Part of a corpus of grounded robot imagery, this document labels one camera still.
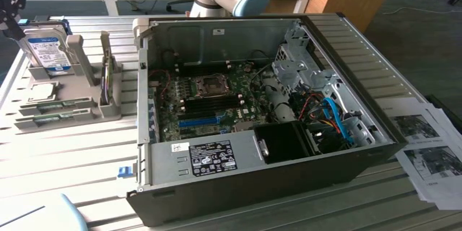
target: metal slatted table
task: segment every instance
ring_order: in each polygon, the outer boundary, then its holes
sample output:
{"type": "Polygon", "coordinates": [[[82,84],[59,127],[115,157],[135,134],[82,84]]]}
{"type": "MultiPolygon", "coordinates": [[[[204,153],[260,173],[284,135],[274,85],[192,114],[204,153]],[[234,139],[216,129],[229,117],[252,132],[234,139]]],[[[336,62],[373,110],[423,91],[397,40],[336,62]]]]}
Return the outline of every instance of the metal slatted table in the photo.
{"type": "MultiPolygon", "coordinates": [[[[102,60],[99,32],[111,33],[113,53],[125,63],[122,120],[41,133],[15,135],[15,100],[30,80],[21,52],[0,89],[0,207],[65,193],[93,230],[453,230],[460,211],[439,211],[423,202],[396,161],[369,168],[350,183],[230,210],[193,220],[147,228],[125,198],[117,180],[137,149],[138,54],[131,22],[135,17],[67,17],[82,34],[93,63],[102,60]]],[[[373,97],[424,97],[360,34],[336,14],[310,15],[373,97]]]]}

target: photograph on paper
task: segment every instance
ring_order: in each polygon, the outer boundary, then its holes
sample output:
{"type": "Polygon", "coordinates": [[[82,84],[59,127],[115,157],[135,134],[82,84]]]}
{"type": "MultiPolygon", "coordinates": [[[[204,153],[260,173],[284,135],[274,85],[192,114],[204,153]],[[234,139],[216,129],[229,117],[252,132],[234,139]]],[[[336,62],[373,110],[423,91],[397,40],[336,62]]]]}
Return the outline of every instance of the photograph on paper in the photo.
{"type": "Polygon", "coordinates": [[[394,116],[390,119],[407,138],[420,140],[440,137],[423,115],[394,116]]]}
{"type": "Polygon", "coordinates": [[[448,146],[405,150],[405,154],[425,181],[462,175],[462,162],[448,146]]]}

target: green circuit board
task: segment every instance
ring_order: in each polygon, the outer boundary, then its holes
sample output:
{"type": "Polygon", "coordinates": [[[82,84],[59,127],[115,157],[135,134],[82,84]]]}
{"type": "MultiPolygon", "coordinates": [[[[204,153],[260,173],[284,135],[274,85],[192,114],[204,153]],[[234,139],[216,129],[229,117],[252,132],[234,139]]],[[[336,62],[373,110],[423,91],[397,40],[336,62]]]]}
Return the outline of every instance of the green circuit board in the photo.
{"type": "MultiPolygon", "coordinates": [[[[242,104],[237,108],[216,110],[216,117],[220,117],[220,123],[194,127],[180,127],[180,115],[185,114],[182,110],[182,100],[194,100],[202,97],[198,95],[197,77],[181,77],[171,75],[171,83],[167,87],[165,98],[161,101],[159,109],[159,136],[161,141],[177,141],[188,138],[217,135],[240,131],[237,124],[252,122],[254,125],[266,123],[266,113],[262,112],[261,105],[254,101],[250,80],[257,73],[257,69],[249,70],[245,64],[237,64],[225,75],[229,86],[226,95],[242,95],[242,104]]],[[[163,91],[167,78],[163,78],[158,91],[163,91]]],[[[265,96],[265,90],[254,90],[256,98],[260,99],[264,106],[269,106],[269,100],[265,96]]]]}

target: motherboard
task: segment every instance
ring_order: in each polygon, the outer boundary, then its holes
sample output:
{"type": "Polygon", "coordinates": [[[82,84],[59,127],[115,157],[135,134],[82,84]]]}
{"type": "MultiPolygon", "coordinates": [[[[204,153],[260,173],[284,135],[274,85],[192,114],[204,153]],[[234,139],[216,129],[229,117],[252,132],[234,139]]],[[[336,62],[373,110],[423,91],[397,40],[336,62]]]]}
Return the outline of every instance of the motherboard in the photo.
{"type": "Polygon", "coordinates": [[[268,123],[270,102],[254,79],[253,62],[209,66],[176,65],[154,70],[161,142],[250,130],[268,123]]]}

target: stack of papers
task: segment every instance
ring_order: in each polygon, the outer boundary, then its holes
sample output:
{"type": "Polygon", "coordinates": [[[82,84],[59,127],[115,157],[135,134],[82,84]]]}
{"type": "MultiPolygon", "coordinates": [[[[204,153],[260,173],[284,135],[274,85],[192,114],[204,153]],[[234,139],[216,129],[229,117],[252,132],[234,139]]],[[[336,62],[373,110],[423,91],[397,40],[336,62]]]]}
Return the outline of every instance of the stack of papers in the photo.
{"type": "Polygon", "coordinates": [[[443,109],[412,98],[378,103],[409,144],[396,154],[423,201],[462,209],[462,135],[443,109]]]}

